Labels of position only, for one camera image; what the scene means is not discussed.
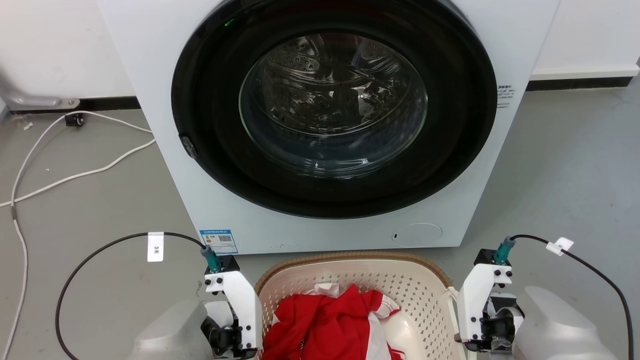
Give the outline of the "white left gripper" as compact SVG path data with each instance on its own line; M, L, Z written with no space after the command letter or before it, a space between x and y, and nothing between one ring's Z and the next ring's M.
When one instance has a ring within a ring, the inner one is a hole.
M205 272L206 292L224 294L205 303L201 330L215 359L252 359L263 348L263 309L254 288L240 271Z

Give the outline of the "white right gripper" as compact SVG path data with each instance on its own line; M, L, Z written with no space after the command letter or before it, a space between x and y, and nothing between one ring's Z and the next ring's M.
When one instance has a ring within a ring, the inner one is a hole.
M525 315L517 297L494 287L511 284L512 267L476 264L458 291L455 341L469 353L510 353Z

